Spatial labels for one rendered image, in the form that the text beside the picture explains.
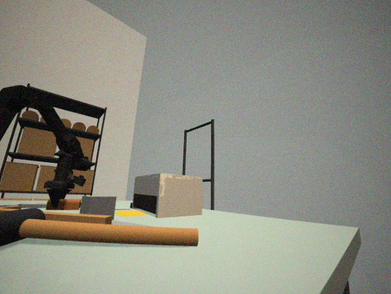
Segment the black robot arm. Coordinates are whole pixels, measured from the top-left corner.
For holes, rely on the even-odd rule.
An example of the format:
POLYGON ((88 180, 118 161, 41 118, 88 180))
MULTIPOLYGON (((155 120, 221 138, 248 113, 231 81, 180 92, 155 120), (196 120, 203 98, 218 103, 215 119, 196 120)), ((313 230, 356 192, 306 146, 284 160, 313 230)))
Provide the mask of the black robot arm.
MULTIPOLYGON (((91 162, 87 156, 84 156, 81 143, 67 131, 67 128, 53 108, 52 102, 23 85, 6 87, 0 91, 0 141, 15 115, 25 107, 38 110, 54 133, 60 150, 54 153, 55 156, 59 156, 57 167, 82 171, 87 171, 90 168, 91 162)), ((83 186, 85 181, 84 176, 80 175, 77 177, 71 172, 66 183, 70 184, 71 182, 83 186)))

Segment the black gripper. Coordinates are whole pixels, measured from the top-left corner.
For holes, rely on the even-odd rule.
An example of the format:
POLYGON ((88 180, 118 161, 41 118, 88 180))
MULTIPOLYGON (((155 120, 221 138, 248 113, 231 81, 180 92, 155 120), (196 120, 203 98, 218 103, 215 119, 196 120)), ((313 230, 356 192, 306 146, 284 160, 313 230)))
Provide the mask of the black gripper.
POLYGON ((72 168, 57 167, 54 172, 54 180, 48 180, 45 182, 44 188, 52 188, 47 189, 47 192, 50 197, 52 207, 57 208, 60 199, 65 199, 66 194, 72 191, 69 189, 74 189, 75 184, 71 182, 70 184, 66 183, 69 173, 74 173, 72 168))

